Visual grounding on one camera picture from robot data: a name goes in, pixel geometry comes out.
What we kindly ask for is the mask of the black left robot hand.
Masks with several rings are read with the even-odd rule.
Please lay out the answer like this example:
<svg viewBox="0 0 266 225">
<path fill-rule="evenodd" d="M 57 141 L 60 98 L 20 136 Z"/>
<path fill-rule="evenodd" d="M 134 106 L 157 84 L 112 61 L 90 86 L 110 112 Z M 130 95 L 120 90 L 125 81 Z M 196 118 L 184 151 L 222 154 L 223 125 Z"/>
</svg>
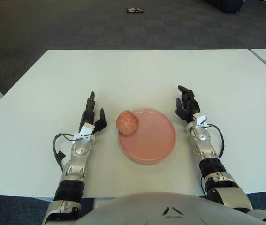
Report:
<svg viewBox="0 0 266 225">
<path fill-rule="evenodd" d="M 87 99 L 86 108 L 82 114 L 80 125 L 79 125 L 79 133 L 74 135 L 74 142 L 76 140 L 91 140 L 91 136 L 96 132 L 100 132 L 107 126 L 106 116 L 104 109 L 100 109 L 99 120 L 94 121 L 95 118 L 95 93 L 91 92 L 90 96 Z"/>
</svg>

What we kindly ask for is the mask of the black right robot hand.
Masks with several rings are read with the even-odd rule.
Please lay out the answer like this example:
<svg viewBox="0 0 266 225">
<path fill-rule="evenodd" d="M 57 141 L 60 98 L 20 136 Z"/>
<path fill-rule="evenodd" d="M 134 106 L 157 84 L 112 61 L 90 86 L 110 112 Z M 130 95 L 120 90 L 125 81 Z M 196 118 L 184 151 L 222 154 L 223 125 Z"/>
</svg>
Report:
<svg viewBox="0 0 266 225">
<path fill-rule="evenodd" d="M 178 90 L 181 92 L 181 99 L 176 99 L 176 115 L 186 121 L 188 126 L 195 128 L 208 127 L 207 116 L 201 113 L 193 91 L 181 85 L 178 86 Z"/>
</svg>

